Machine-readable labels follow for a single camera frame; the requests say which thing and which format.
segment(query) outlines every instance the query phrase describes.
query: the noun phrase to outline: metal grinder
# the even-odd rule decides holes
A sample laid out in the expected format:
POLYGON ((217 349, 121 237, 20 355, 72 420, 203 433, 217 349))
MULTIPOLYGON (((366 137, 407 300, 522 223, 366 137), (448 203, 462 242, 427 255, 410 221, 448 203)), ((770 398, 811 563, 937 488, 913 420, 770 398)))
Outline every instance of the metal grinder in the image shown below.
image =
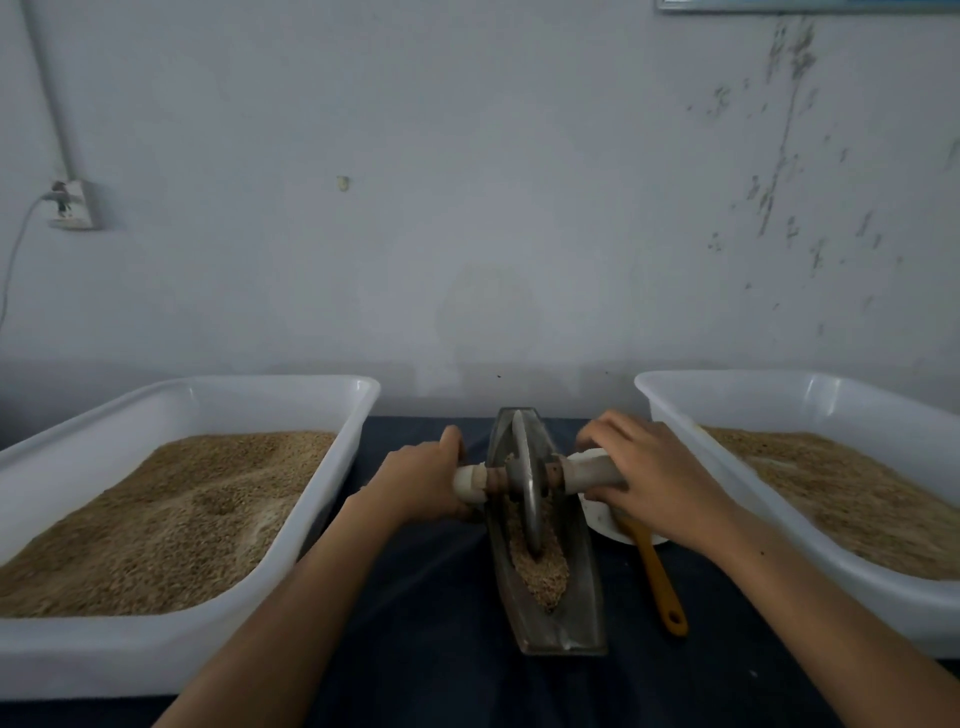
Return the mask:
POLYGON ((484 503, 493 568, 507 618, 527 655, 605 655, 603 591, 587 521, 577 493, 616 484, 623 476, 609 457, 572 462, 557 454, 537 410, 499 411, 483 465, 460 468, 454 490, 467 503, 484 503), (506 499, 518 501, 523 535, 535 558, 543 548, 544 503, 569 567, 566 591, 550 613, 536 602, 514 568, 506 523, 506 499))

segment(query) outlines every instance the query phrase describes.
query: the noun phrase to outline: left hand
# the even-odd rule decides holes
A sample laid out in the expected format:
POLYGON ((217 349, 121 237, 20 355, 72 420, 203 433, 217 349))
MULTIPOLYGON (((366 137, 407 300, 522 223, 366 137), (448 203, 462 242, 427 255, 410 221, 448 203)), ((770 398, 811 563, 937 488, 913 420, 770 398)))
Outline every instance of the left hand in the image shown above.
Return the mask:
POLYGON ((450 425, 439 443, 407 445, 387 455, 363 492, 400 523, 466 518, 470 507, 453 493, 453 474, 463 454, 460 429, 450 425))

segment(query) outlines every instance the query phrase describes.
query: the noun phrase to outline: hand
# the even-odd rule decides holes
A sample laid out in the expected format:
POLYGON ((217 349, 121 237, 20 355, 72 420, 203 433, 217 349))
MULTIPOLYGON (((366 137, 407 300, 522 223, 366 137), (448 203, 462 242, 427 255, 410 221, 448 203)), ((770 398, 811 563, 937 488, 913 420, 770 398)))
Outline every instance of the hand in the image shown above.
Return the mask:
POLYGON ((626 511, 668 539, 703 553, 739 506, 724 492, 669 427, 615 410, 605 412, 577 435, 577 448, 607 451, 627 489, 591 488, 589 500, 626 511))
POLYGON ((407 445, 387 455, 363 493, 400 524, 465 518, 471 509, 453 493, 453 474, 463 455, 460 430, 450 425, 439 443, 407 445))

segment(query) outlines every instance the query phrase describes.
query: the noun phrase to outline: grain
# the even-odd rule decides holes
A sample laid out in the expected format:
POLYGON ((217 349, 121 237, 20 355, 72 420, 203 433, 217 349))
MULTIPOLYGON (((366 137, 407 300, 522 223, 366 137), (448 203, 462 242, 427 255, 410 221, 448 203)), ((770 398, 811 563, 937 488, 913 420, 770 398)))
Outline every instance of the grain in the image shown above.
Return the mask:
POLYGON ((133 473, 0 567, 0 618, 158 615, 260 562, 335 435, 200 435, 133 473))
POLYGON ((520 504, 504 498, 507 515, 510 558, 514 569, 527 585, 537 603, 547 612, 552 612, 560 603, 570 578, 570 568, 560 546, 560 539, 553 526, 553 503, 543 499, 543 551, 535 559, 527 549, 520 517, 520 504))
POLYGON ((960 579, 960 509, 809 432, 704 428, 841 547, 924 579, 960 579))

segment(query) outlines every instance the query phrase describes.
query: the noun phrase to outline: white wall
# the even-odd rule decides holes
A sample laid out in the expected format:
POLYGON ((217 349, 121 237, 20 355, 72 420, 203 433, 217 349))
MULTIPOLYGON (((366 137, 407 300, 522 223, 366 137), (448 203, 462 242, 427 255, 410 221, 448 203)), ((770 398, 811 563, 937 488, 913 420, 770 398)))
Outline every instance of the white wall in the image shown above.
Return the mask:
MULTIPOLYGON (((960 410, 960 17, 650 6, 35 0, 109 231, 28 232, 7 441, 218 372, 586 415, 641 369, 801 366, 960 410)), ((5 252, 49 175, 0 90, 5 252)))

